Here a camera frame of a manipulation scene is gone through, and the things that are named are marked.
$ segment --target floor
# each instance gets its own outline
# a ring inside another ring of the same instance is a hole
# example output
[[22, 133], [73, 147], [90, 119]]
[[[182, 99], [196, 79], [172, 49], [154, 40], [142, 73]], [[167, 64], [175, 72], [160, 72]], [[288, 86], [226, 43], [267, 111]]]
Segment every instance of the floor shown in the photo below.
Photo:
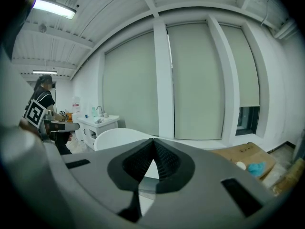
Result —
[[[87, 148], [83, 141], [79, 142], [75, 138], [75, 134], [73, 134], [72, 141], [67, 143], [67, 147], [73, 154], [94, 152], [91, 148]], [[294, 150], [290, 146], [284, 145], [270, 154], [276, 160], [276, 165], [263, 180], [263, 184], [267, 188], [274, 185], [274, 183], [291, 167], [293, 151]], [[149, 189], [149, 187], [152, 187], [152, 184], [155, 183], [155, 180], [156, 179], [152, 178], [143, 179], [139, 185], [139, 201], [142, 215], [147, 212], [155, 199], [155, 191]]]
[[292, 166], [293, 152], [293, 148], [288, 145], [283, 145], [270, 154], [276, 160], [276, 164], [267, 177], [263, 180], [263, 184], [267, 188], [274, 185], [274, 183]]
[[94, 152], [93, 149], [86, 147], [84, 141], [79, 142], [75, 137], [75, 133], [72, 133], [72, 135], [72, 141], [67, 143], [67, 147], [73, 154]]

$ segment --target white counter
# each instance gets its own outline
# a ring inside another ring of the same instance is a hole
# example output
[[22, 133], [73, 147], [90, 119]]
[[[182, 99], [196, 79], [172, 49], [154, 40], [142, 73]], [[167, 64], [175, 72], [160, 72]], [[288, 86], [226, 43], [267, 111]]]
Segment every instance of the white counter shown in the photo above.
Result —
[[[80, 123], [80, 130], [83, 135], [84, 143], [86, 146], [94, 150], [94, 143], [96, 138], [103, 132], [118, 128], [118, 121], [120, 117], [118, 115], [110, 115], [107, 118], [103, 117], [78, 117]], [[101, 119], [101, 123], [96, 124], [95, 122]]]
[[[96, 124], [95, 122], [98, 119], [103, 120], [103, 122]], [[89, 117], [89, 118], [79, 117], [78, 118], [79, 122], [82, 122], [86, 125], [90, 125], [95, 128], [100, 128], [102, 126], [109, 125], [113, 122], [119, 121], [119, 119], [120, 119], [120, 117], [118, 115], [110, 115], [108, 118], [104, 118], [104, 117]]]

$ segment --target black t-shirt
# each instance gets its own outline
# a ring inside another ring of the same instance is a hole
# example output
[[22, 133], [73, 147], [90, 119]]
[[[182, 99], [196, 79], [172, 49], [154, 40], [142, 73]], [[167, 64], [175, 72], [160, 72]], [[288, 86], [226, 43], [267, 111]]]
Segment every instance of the black t-shirt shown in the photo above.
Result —
[[51, 92], [39, 86], [33, 96], [33, 99], [40, 103], [43, 107], [48, 108], [50, 105], [54, 105], [55, 101], [52, 98]]

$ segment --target black slot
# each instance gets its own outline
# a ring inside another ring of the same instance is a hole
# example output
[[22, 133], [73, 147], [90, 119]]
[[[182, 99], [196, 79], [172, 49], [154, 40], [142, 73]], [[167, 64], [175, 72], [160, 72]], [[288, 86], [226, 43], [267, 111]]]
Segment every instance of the black slot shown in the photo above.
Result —
[[66, 166], [68, 169], [72, 169], [72, 168], [76, 168], [76, 167], [83, 166], [86, 164], [90, 164], [90, 161], [88, 159], [81, 159], [78, 161], [66, 163]]
[[221, 183], [246, 217], [262, 208], [262, 205], [236, 179], [227, 179]]
[[138, 191], [133, 192], [129, 207], [123, 209], [118, 215], [131, 222], [137, 222], [142, 217]]

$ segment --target cardboard box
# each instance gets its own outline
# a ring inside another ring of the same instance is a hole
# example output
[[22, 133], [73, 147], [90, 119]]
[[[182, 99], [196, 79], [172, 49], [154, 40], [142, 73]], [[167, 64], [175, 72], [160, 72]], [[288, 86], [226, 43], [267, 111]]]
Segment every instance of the cardboard box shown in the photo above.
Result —
[[288, 191], [295, 187], [300, 180], [303, 172], [305, 171], [305, 161], [299, 158], [286, 172], [286, 174], [281, 177], [280, 180], [273, 185], [272, 191], [275, 195], [279, 195], [282, 192]]
[[247, 168], [249, 164], [265, 162], [265, 170], [259, 177], [260, 179], [264, 179], [275, 165], [275, 160], [254, 143], [211, 150], [211, 152], [219, 154], [233, 163], [238, 161], [243, 162]]

